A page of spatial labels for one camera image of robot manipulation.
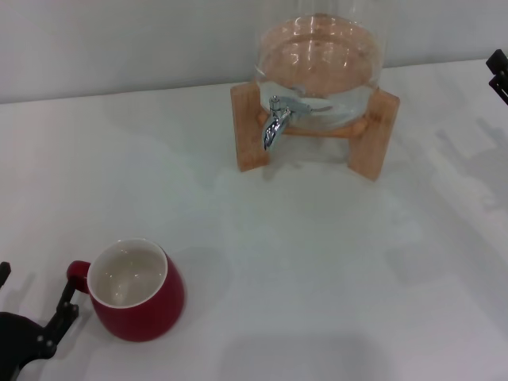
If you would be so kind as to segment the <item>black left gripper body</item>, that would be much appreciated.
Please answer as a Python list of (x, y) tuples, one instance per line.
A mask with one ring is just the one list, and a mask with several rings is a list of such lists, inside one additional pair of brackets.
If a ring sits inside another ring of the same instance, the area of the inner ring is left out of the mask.
[(1, 312), (1, 373), (19, 373), (34, 360), (51, 358), (45, 327), (20, 315)]

